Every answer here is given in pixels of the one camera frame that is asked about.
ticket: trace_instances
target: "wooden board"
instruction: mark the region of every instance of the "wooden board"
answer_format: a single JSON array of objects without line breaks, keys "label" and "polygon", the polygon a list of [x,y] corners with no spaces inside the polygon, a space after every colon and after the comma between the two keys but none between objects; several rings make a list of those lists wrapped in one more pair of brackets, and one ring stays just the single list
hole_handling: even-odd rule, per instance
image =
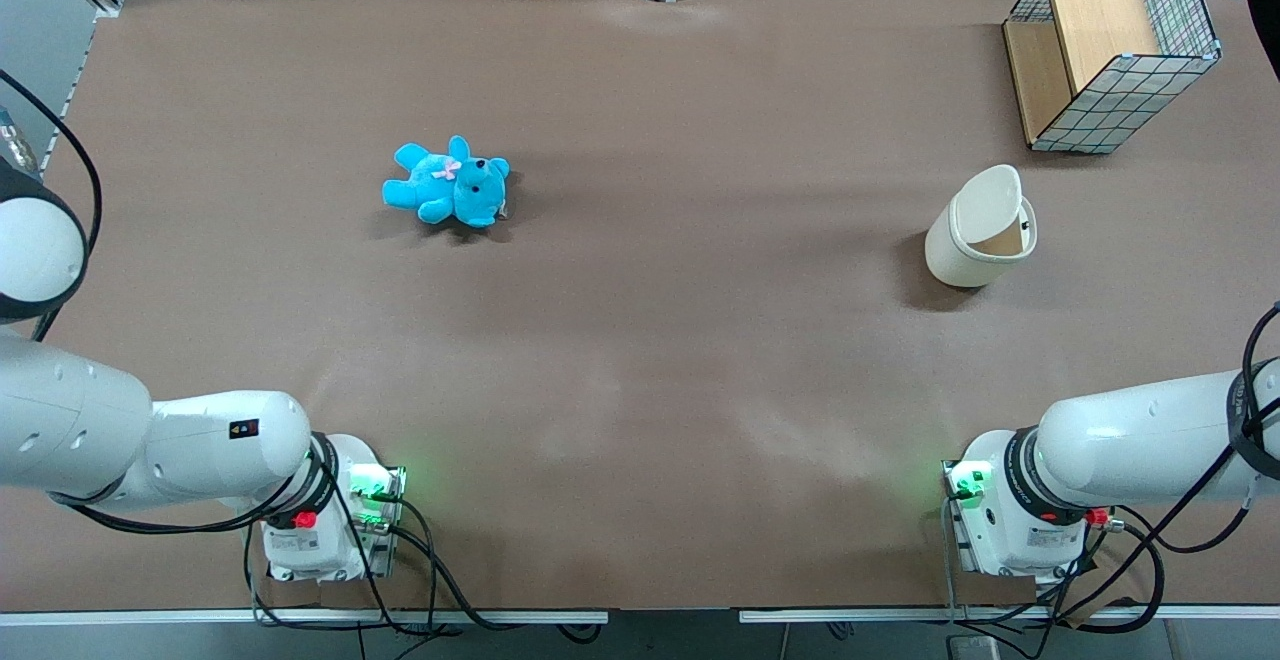
[{"label": "wooden board", "polygon": [[1014,72],[1014,88],[1023,132],[1032,145],[1071,101],[1066,67],[1052,22],[1006,22],[1005,46]]},{"label": "wooden board", "polygon": [[1112,58],[1125,52],[1158,55],[1143,0],[1050,0],[1066,72],[1075,95]]}]

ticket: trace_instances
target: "red connector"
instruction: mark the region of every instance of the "red connector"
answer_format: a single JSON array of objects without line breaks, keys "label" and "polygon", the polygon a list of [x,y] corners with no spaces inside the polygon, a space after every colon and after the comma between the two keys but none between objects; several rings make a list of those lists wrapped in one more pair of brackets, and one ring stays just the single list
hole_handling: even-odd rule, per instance
[{"label": "red connector", "polygon": [[1106,508],[1084,510],[1084,522],[1092,524],[1092,527],[1101,528],[1102,524],[1107,524],[1108,521],[1111,521],[1111,515],[1107,514]]}]

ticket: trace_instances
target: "white cup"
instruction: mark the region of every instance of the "white cup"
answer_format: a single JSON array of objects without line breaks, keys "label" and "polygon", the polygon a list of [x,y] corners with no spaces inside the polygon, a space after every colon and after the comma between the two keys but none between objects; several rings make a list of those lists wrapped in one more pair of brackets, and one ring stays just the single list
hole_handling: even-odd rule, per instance
[{"label": "white cup", "polygon": [[983,287],[1036,249],[1036,214],[1012,165],[970,178],[924,235],[924,262],[952,287]]}]

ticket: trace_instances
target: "teddy bear leg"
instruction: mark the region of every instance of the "teddy bear leg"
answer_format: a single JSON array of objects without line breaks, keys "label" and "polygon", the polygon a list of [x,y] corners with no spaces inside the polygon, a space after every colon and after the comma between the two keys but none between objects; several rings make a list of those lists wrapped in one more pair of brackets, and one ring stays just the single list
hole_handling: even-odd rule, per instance
[{"label": "teddy bear leg", "polygon": [[408,182],[388,180],[383,183],[383,203],[393,208],[412,210],[417,207],[417,191]]},{"label": "teddy bear leg", "polygon": [[449,214],[453,214],[453,203],[448,200],[431,200],[417,206],[417,219],[426,224],[443,223]]}]

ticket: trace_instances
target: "pink bow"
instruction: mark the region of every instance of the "pink bow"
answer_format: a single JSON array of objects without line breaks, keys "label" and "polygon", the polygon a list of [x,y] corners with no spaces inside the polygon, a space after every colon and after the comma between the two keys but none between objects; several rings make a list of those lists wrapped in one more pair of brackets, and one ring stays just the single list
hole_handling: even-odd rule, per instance
[{"label": "pink bow", "polygon": [[462,162],[457,162],[457,160],[453,159],[447,159],[444,160],[443,171],[434,171],[431,173],[431,177],[443,177],[444,180],[453,180],[453,171],[456,171],[456,169],[458,168],[462,168]]}]

